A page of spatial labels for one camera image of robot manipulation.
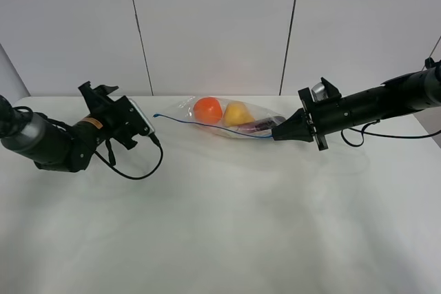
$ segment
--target cable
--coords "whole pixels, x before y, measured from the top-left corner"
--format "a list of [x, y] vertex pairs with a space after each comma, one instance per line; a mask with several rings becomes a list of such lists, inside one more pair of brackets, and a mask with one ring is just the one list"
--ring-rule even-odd
[[147, 177], [150, 177], [161, 165], [163, 159], [164, 159], [164, 150], [161, 146], [161, 142], [159, 141], [158, 137], [156, 137], [155, 134], [150, 134], [149, 137], [152, 140], [152, 142], [158, 146], [159, 151], [161, 152], [161, 156], [159, 157], [159, 161], [158, 164], [155, 166], [155, 168], [153, 168], [153, 170], [151, 170], [151, 172], [149, 172], [146, 175], [143, 175], [141, 177], [132, 177], [129, 175], [126, 175], [125, 173], [119, 171], [117, 168], [115, 168], [112, 164], [110, 164], [109, 161], [107, 161], [99, 152], [97, 152], [95, 150], [95, 148], [92, 148], [91, 146], [89, 146], [83, 139], [81, 139], [81, 137], [79, 137], [78, 135], [76, 135], [76, 133], [72, 130], [72, 127], [67, 125], [64, 122], [58, 121], [58, 120], [53, 120], [51, 118], [47, 118], [48, 122], [56, 125], [57, 127], [60, 127], [62, 129], [64, 129], [69, 135], [71, 135], [71, 137], [79, 139], [86, 147], [87, 149], [89, 149], [93, 154], [95, 154], [96, 156], [98, 156], [98, 158], [103, 161], [111, 170], [113, 170], [114, 172], [116, 172], [118, 175], [130, 179], [130, 180], [142, 180], [142, 179], [146, 179]]
[[376, 120], [375, 122], [367, 123], [365, 126], [363, 126], [363, 128], [361, 130], [354, 129], [352, 127], [349, 128], [349, 130], [351, 130], [351, 131], [361, 133], [362, 142], [360, 144], [350, 143], [346, 139], [345, 135], [343, 134], [344, 130], [342, 130], [340, 132], [340, 135], [342, 136], [342, 139], [344, 140], [344, 142], [347, 143], [349, 146], [351, 146], [351, 147], [360, 147], [360, 146], [362, 146], [365, 143], [365, 137], [364, 137], [365, 134], [367, 134], [368, 136], [381, 137], [381, 138], [393, 138], [393, 139], [424, 139], [424, 138], [431, 138], [431, 137], [437, 136], [438, 134], [441, 134], [441, 130], [439, 130], [437, 132], [434, 132], [432, 134], [425, 134], [423, 136], [393, 136], [393, 135], [389, 135], [389, 134], [375, 134], [375, 133], [372, 133], [372, 132], [366, 132], [365, 131], [370, 125], [375, 125], [375, 124], [377, 124], [379, 122], [380, 122], [380, 120]]

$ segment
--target white table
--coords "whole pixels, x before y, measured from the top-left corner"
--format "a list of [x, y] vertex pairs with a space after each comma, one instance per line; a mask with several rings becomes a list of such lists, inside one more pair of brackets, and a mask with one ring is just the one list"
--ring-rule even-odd
[[[234, 98], [286, 116], [300, 107], [296, 97]], [[151, 116], [183, 97], [135, 100]], [[87, 114], [79, 97], [19, 104], [70, 124]], [[96, 158], [65, 174], [0, 149], [0, 293], [441, 291], [441, 149], [431, 139], [367, 137], [356, 149], [333, 134], [319, 152], [152, 122], [165, 158], [141, 182]], [[426, 133], [413, 116], [372, 130]], [[139, 141], [113, 144], [133, 176], [158, 160]]]

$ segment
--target clear plastic bag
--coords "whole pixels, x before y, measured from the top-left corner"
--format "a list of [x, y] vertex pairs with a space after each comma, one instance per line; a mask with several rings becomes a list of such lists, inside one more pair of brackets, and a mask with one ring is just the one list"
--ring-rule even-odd
[[271, 138], [285, 118], [267, 108], [211, 96], [192, 96], [153, 117], [164, 117], [228, 138]]

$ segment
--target dark object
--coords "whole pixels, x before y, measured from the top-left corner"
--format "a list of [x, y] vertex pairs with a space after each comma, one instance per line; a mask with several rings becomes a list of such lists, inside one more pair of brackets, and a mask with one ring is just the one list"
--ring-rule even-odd
[[251, 123], [246, 123], [238, 125], [238, 132], [243, 134], [253, 134], [255, 132], [270, 130], [275, 128], [277, 125], [286, 121], [283, 116], [268, 117], [262, 120], [255, 120]]
[[136, 103], [126, 96], [117, 101], [108, 97], [117, 89], [106, 85], [92, 89], [90, 82], [82, 84], [79, 90], [90, 114], [73, 127], [52, 120], [45, 114], [34, 113], [28, 107], [13, 108], [0, 96], [1, 143], [5, 148], [33, 160], [39, 169], [77, 172], [88, 167], [93, 154], [101, 158], [96, 148], [105, 142], [109, 162], [103, 160], [119, 173], [114, 168], [116, 160], [110, 139], [115, 139], [126, 149], [132, 149], [137, 144], [132, 138], [139, 134], [149, 136], [158, 145], [162, 160], [163, 151], [154, 135], [154, 128]]
[[[327, 134], [440, 106], [441, 61], [436, 63], [429, 58], [425, 64], [426, 70], [391, 79], [382, 86], [344, 98], [335, 86], [322, 78], [322, 83], [314, 86], [313, 96], [309, 88], [298, 92], [303, 108], [286, 122], [272, 129], [273, 138], [308, 142], [315, 138], [321, 151], [328, 148], [325, 139]], [[370, 134], [363, 129], [353, 130]], [[388, 136], [388, 138], [425, 137]]]

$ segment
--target orange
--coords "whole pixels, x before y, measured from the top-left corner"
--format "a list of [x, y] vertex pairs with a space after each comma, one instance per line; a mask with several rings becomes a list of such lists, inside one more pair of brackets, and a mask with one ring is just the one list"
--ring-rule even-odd
[[194, 117], [204, 124], [216, 124], [222, 119], [222, 107], [218, 99], [208, 96], [199, 99], [193, 107]]

